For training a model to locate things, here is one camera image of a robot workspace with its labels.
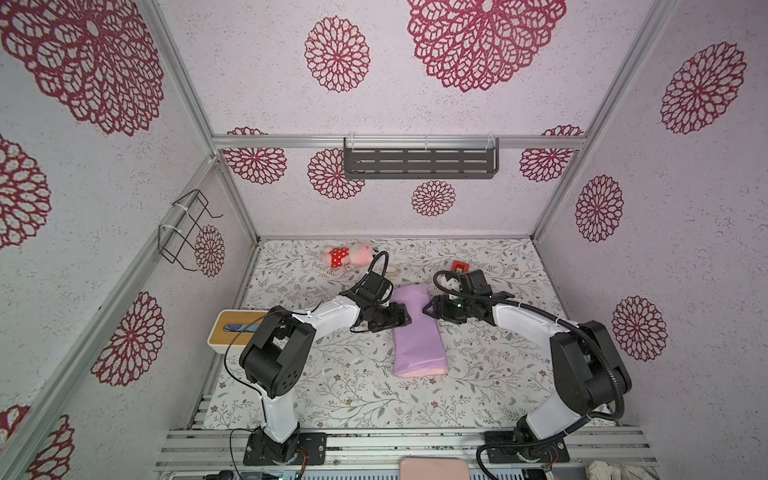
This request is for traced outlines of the pink wrapping paper sheet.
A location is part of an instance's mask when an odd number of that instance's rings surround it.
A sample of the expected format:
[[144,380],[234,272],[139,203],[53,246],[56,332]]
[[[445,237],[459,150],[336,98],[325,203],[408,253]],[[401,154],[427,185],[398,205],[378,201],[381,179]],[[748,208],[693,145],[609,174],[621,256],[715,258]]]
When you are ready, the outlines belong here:
[[423,378],[446,375],[449,370],[446,351],[437,321],[423,313],[431,300],[424,284],[397,288],[392,302],[402,304],[411,323],[393,330],[394,367],[398,378]]

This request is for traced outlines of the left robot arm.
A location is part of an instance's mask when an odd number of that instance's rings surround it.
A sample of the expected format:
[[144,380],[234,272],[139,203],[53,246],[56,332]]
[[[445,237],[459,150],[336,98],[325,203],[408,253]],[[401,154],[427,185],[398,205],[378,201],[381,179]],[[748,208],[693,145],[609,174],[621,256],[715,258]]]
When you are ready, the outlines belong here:
[[377,333],[411,323],[406,306],[391,299],[393,290],[383,275],[369,272],[309,311],[282,306],[268,310],[239,354],[243,374],[230,375],[259,394],[263,412],[260,431],[268,445],[288,446],[298,435],[293,388],[315,341],[340,330]]

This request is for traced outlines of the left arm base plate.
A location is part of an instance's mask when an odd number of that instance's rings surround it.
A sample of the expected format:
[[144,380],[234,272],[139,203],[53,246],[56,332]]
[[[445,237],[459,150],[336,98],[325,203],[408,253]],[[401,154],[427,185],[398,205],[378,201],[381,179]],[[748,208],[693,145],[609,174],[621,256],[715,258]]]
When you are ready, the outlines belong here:
[[251,433],[243,457],[245,466],[318,466],[325,463],[328,435],[297,430],[284,443],[272,440],[261,429]]

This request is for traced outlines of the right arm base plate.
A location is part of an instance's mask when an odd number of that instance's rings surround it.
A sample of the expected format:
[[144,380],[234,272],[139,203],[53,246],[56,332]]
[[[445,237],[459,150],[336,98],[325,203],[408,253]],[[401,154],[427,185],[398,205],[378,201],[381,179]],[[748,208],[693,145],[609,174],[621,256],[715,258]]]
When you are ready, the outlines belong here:
[[567,463],[570,454],[562,438],[554,440],[519,440],[512,432],[485,432],[487,455],[492,464]]

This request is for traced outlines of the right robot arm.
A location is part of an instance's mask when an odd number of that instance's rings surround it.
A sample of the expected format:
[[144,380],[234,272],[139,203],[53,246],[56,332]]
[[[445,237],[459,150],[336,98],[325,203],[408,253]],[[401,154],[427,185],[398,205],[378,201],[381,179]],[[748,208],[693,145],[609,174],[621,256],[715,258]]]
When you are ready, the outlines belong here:
[[480,270],[438,271],[433,283],[439,293],[424,314],[454,324],[484,321],[549,350],[554,391],[513,430],[484,434],[475,457],[487,478],[494,476],[487,461],[519,459],[547,468],[567,462],[568,435],[595,419],[622,418],[632,382],[602,323],[573,323],[507,292],[493,292]]

